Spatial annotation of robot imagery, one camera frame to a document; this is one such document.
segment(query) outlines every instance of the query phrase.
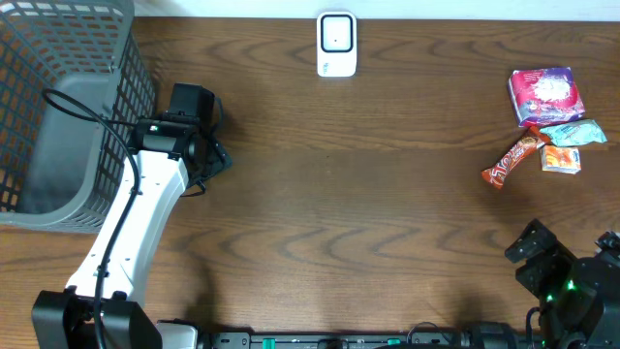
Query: white plastic part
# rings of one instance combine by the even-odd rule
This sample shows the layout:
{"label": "white plastic part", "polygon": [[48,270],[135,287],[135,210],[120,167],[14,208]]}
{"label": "white plastic part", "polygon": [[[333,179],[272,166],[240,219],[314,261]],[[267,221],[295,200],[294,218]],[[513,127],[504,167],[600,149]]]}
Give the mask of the white plastic part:
{"label": "white plastic part", "polygon": [[326,12],[317,18],[317,73],[350,77],[357,66],[357,20],[349,12]]}
{"label": "white plastic part", "polygon": [[189,325],[158,323],[155,328],[162,336],[162,349],[196,349],[198,330]]}
{"label": "white plastic part", "polygon": [[[143,150],[134,158],[141,176],[141,194],[136,196],[114,244],[102,295],[110,299],[115,291],[121,291],[127,294],[127,301],[136,301],[144,307],[146,278],[153,255],[172,207],[187,187],[188,175],[183,160],[171,160],[167,153]],[[80,296],[95,296],[97,267],[129,200],[134,174],[127,159],[121,180],[99,236],[84,262],[67,282],[67,287],[77,286],[76,293]]]}

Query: small orange and white package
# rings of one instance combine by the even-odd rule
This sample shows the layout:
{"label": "small orange and white package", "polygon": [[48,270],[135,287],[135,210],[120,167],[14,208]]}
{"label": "small orange and white package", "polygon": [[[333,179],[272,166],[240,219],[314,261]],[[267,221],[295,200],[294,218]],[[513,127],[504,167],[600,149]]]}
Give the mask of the small orange and white package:
{"label": "small orange and white package", "polygon": [[579,150],[575,147],[545,145],[541,150],[542,170],[574,175],[581,171]]}

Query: wooden table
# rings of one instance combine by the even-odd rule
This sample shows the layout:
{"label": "wooden table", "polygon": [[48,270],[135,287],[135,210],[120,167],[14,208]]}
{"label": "wooden table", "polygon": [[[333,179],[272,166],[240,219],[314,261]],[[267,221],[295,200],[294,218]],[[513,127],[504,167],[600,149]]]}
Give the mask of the wooden table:
{"label": "wooden table", "polygon": [[[255,331],[401,331],[508,322],[536,300],[504,249],[534,217],[576,254],[620,230],[618,24],[360,20],[357,73],[316,73],[314,20],[138,18],[161,89],[202,84],[228,114],[233,167],[174,208],[150,274],[151,319]],[[573,67],[609,143],[577,175],[524,161],[482,181],[523,133],[514,69]],[[0,232],[0,347],[32,347],[30,309],[62,290],[89,235]]]}

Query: candy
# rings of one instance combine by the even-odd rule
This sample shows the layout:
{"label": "candy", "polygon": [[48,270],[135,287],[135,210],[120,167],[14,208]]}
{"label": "candy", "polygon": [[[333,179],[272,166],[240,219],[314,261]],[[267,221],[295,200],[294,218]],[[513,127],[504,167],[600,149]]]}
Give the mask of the candy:
{"label": "candy", "polygon": [[579,150],[545,145],[541,150],[542,170],[574,175],[581,171]]}
{"label": "candy", "polygon": [[482,171],[482,178],[493,184],[496,188],[502,189],[506,176],[518,165],[526,156],[535,152],[541,146],[549,143],[549,137],[541,134],[540,130],[533,126],[525,135],[504,155],[495,166]]}
{"label": "candy", "polygon": [[541,132],[551,138],[557,146],[577,146],[591,142],[605,143],[607,138],[594,120],[581,120],[564,125],[550,126]]}
{"label": "candy", "polygon": [[508,88],[520,127],[575,121],[585,112],[568,67],[514,71]]}

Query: white wall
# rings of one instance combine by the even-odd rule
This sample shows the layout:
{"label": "white wall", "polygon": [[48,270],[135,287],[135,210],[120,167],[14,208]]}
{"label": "white wall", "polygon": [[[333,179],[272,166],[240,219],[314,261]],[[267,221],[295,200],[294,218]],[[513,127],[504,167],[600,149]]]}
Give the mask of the white wall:
{"label": "white wall", "polygon": [[348,10],[359,18],[620,21],[620,0],[135,0],[137,16],[314,18]]}

